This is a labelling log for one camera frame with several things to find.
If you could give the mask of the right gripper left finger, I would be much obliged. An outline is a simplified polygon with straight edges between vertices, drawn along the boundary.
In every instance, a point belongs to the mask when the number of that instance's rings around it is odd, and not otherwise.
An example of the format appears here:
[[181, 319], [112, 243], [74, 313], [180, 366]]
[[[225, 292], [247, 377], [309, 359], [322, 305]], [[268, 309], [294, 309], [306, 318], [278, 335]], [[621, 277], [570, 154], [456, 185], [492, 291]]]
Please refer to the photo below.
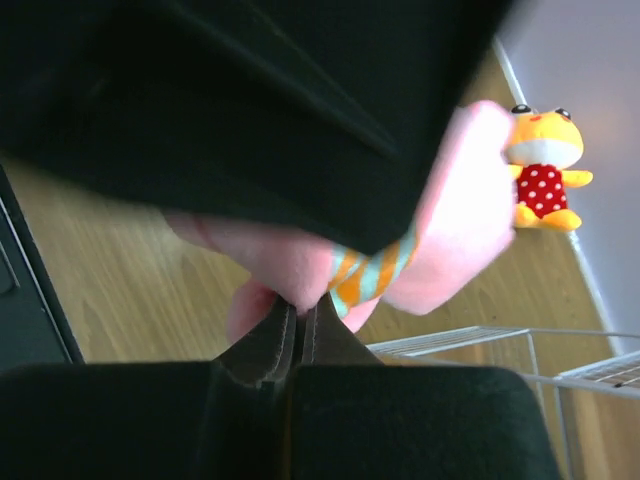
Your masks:
[[268, 314], [216, 361], [242, 385], [281, 381], [293, 363], [296, 324], [295, 309], [278, 297]]

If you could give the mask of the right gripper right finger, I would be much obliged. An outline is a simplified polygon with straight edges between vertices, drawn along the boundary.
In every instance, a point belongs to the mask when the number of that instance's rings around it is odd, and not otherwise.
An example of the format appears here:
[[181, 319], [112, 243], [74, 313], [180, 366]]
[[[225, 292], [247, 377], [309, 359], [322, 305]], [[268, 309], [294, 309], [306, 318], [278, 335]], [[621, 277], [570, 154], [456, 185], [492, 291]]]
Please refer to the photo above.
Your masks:
[[313, 309], [299, 318], [299, 341], [302, 364], [382, 364], [342, 322], [329, 294], [325, 294]]

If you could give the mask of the pink plush face down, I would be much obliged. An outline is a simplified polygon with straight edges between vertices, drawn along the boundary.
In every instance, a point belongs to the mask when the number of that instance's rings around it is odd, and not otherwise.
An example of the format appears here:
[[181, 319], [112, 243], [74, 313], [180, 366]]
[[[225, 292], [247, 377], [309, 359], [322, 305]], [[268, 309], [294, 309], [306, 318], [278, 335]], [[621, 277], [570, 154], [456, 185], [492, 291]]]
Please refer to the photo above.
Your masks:
[[298, 314], [322, 298], [359, 330], [379, 303], [425, 315], [483, 271], [511, 243], [513, 180], [503, 156], [513, 120], [491, 101], [455, 111], [407, 233], [373, 256], [293, 229], [169, 213], [183, 240], [229, 257], [249, 272], [234, 293], [228, 333], [252, 330], [277, 298]]

